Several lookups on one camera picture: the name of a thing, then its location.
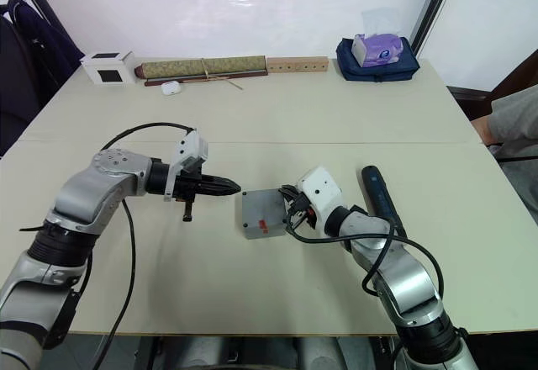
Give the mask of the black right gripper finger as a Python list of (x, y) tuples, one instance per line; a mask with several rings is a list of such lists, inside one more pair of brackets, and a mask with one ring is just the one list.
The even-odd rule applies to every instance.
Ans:
[(303, 211), (290, 207), (285, 218), (285, 230), (295, 231), (303, 223)]
[(285, 184), (282, 185), (278, 192), (282, 195), (284, 200), (288, 203), (294, 203), (300, 196), (300, 192), (293, 185)]

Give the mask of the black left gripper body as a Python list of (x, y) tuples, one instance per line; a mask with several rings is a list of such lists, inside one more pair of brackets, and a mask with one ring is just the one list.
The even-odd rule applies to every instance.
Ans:
[(182, 221), (191, 222), (193, 220), (193, 204), (200, 188), (203, 174), (200, 171), (188, 173), (181, 171), (176, 176), (172, 197), (177, 202), (185, 203)]

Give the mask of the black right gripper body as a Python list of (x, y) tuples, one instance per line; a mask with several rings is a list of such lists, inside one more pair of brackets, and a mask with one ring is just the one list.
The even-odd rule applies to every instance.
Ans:
[(303, 222), (306, 222), (314, 230), (317, 224), (317, 216), (309, 199), (304, 193), (300, 193), (293, 200), (293, 228), (296, 229)]

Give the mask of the person's bare hand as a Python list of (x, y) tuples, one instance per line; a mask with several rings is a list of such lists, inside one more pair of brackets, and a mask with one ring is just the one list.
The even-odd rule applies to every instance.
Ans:
[(476, 130), (482, 143), (486, 146), (498, 144), (498, 140), (493, 135), (488, 121), (489, 115), (485, 115), (471, 121), (472, 127)]

